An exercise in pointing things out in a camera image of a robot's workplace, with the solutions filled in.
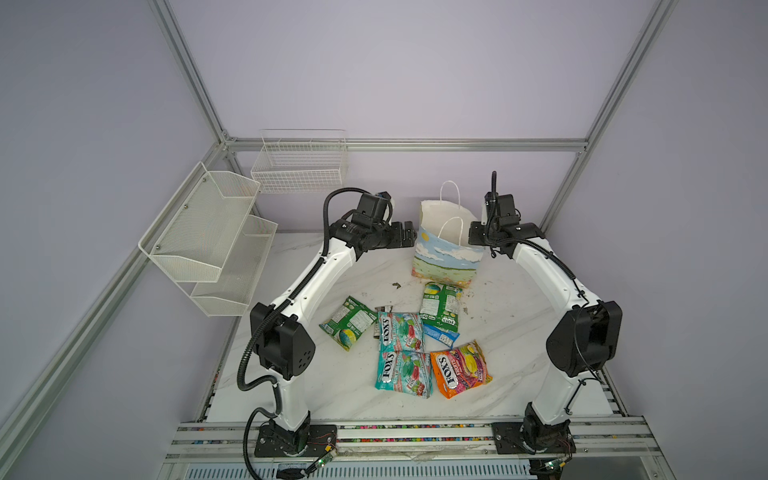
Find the white printed paper bag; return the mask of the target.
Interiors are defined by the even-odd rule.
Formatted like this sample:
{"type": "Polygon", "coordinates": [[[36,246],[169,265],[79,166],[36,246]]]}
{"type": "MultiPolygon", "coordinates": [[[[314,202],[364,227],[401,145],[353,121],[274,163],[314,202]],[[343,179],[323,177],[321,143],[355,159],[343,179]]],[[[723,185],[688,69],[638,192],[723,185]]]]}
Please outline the white printed paper bag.
{"type": "Polygon", "coordinates": [[[476,216],[461,204],[456,182],[442,183],[439,198],[420,204],[411,274],[414,277],[468,288],[475,278],[484,248],[469,244],[476,216]]]}

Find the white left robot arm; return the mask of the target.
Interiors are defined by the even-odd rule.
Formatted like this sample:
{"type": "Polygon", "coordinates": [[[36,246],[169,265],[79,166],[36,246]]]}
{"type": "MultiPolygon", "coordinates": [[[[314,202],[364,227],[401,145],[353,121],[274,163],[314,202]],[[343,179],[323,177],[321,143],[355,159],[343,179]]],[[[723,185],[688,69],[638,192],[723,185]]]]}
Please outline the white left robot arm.
{"type": "Polygon", "coordinates": [[[303,379],[316,351],[307,331],[318,307],[340,277],[360,257],[373,250],[410,248],[416,232],[411,221],[377,221],[356,225],[338,220],[327,225],[315,260],[271,304],[256,304],[250,312],[251,338],[238,365],[236,384],[246,392],[269,382],[275,410],[254,409],[268,419],[270,441],[288,455],[309,443],[311,414],[303,379]]]}

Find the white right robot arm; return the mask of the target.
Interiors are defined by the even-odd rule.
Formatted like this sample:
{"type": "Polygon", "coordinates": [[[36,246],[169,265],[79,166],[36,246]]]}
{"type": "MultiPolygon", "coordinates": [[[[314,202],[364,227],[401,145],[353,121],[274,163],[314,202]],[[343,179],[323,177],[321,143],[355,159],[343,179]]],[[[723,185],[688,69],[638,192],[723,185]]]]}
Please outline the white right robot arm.
{"type": "Polygon", "coordinates": [[[533,223],[475,221],[471,245],[514,260],[550,301],[559,321],[545,342],[550,362],[544,383],[528,403],[518,445],[530,453],[552,450],[567,437],[573,406],[596,371],[616,355],[623,312],[589,290],[561,260],[533,223]]]}

